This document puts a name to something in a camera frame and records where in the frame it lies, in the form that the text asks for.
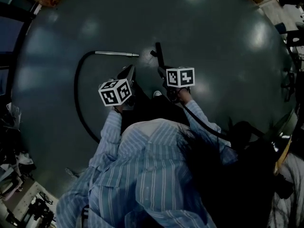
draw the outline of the white sneaker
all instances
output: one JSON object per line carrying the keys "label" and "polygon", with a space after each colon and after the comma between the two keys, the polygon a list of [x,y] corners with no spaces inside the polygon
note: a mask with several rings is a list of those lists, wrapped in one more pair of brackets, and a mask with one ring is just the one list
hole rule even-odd
{"label": "white sneaker", "polygon": [[162,95],[162,93],[159,91],[159,90],[156,90],[156,91],[154,91],[154,93],[153,93],[153,98],[154,97],[157,97],[157,96],[161,96]]}

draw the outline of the striped shirt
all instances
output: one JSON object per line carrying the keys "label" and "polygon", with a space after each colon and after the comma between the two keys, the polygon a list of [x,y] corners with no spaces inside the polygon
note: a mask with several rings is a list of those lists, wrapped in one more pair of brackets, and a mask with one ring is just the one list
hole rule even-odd
{"label": "striped shirt", "polygon": [[[195,101],[186,105],[215,131]],[[230,143],[204,130],[186,111],[190,128],[219,143],[224,164],[236,161]],[[89,167],[57,205],[57,226],[74,228],[89,205],[88,226],[140,227],[150,215],[163,227],[216,227],[192,184],[178,147],[179,130],[161,121],[150,136],[135,126],[121,138],[122,117],[111,111]]]}

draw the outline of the fiducial marker cube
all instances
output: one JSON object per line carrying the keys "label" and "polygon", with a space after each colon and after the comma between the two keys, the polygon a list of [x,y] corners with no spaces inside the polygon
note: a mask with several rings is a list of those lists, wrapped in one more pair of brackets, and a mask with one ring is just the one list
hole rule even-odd
{"label": "fiducial marker cube", "polygon": [[98,92],[105,106],[122,105],[132,95],[127,79],[105,82]]}
{"label": "fiducial marker cube", "polygon": [[167,86],[183,88],[195,85],[193,67],[167,69]]}

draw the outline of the dark floor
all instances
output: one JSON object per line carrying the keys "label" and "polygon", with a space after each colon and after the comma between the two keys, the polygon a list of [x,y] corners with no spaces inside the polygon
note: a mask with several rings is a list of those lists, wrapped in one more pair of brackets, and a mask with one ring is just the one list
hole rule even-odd
{"label": "dark floor", "polygon": [[266,132],[290,111],[282,69],[291,59],[281,37],[247,0],[62,0],[43,8],[26,38],[13,89],[22,110],[21,133],[37,171],[34,176],[59,197],[72,182],[65,167],[82,171],[97,144],[81,125],[74,106],[77,63],[90,50],[139,53],[139,59],[91,56],[79,82],[84,117],[98,134],[109,109],[98,86],[122,67],[137,65],[137,82],[149,95],[163,91],[157,59],[195,67],[192,94],[211,121],[227,128],[249,121]]}

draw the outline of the metal pipe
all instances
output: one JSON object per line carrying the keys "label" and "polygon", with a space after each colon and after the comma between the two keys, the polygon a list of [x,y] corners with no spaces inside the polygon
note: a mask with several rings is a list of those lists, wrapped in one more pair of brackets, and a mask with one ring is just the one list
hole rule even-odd
{"label": "metal pipe", "polygon": [[125,56],[125,57],[139,57],[139,54],[128,53],[128,52],[96,51],[95,54],[116,55],[116,56]]}

